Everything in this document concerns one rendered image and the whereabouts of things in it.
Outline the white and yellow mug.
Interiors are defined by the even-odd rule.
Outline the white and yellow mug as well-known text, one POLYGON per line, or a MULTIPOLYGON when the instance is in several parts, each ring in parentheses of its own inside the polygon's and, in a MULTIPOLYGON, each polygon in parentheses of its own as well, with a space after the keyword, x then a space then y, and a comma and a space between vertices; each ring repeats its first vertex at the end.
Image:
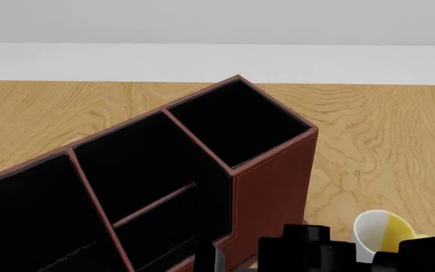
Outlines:
POLYGON ((353 223, 358 262, 372 263, 377 252, 398 253, 402 241, 426 237, 417 234, 402 217, 386 210, 365 211, 353 223))

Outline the red-brown leather desk caddy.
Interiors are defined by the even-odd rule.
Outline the red-brown leather desk caddy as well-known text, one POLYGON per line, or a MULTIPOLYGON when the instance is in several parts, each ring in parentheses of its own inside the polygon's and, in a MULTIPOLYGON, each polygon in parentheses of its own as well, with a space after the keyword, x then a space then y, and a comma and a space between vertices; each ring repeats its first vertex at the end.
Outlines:
POLYGON ((224 271, 300 224, 318 128, 242 76, 0 172, 0 272, 224 271))

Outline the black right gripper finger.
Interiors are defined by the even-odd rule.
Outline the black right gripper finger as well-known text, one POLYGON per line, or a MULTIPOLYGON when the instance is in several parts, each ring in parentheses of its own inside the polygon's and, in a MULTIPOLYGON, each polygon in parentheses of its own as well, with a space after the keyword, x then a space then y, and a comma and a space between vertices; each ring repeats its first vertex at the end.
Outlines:
POLYGON ((225 272, 225 256, 213 243, 202 243, 196 248, 193 272, 225 272))

